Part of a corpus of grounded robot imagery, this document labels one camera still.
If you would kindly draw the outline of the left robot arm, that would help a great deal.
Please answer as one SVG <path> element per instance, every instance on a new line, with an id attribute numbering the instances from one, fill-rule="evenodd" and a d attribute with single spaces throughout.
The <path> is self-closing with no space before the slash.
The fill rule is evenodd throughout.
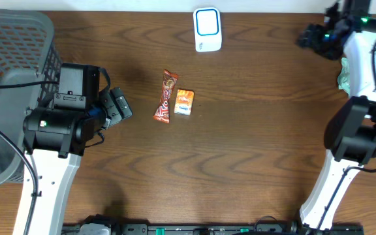
<path id="1" fill-rule="evenodd" d="M 120 88 L 100 89 L 106 69 L 63 63 L 59 89 L 23 121 L 26 170 L 14 234 L 60 234 L 87 142 L 133 112 Z"/>

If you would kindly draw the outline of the small orange box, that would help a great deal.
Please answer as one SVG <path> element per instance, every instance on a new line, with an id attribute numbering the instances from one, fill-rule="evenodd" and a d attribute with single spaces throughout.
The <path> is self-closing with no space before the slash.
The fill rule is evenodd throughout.
<path id="1" fill-rule="evenodd" d="M 189 116 L 191 114 L 194 96 L 195 93 L 193 91 L 178 89 L 174 113 Z"/>

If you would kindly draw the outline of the orange brown snack bag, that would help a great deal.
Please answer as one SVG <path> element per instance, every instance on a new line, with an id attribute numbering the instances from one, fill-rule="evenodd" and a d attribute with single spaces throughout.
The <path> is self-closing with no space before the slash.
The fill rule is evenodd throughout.
<path id="1" fill-rule="evenodd" d="M 163 83 L 161 91 L 160 103 L 153 115 L 153 119 L 161 121 L 163 123 L 170 122 L 170 108 L 169 99 L 172 95 L 176 82 L 178 80 L 178 75 L 169 72 L 168 70 L 163 71 Z"/>

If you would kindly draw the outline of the green white snack packet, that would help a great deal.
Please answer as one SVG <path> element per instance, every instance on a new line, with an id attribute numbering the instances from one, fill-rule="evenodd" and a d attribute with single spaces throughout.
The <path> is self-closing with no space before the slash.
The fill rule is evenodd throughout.
<path id="1" fill-rule="evenodd" d="M 341 72 L 337 78 L 338 88 L 350 95 L 349 62 L 346 57 L 341 58 Z"/>

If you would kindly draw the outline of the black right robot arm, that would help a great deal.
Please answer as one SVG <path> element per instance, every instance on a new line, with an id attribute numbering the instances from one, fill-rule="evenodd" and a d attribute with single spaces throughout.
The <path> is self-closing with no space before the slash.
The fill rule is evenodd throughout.
<path id="1" fill-rule="evenodd" d="M 317 182 L 299 210 L 292 234 L 362 234 L 361 228 L 333 224 L 334 214 L 354 177 L 376 158 L 376 18 L 370 0 L 345 0 L 326 9 L 323 25 L 310 24 L 298 37 L 301 48 L 349 65 L 349 100 L 324 132 L 326 157 Z"/>

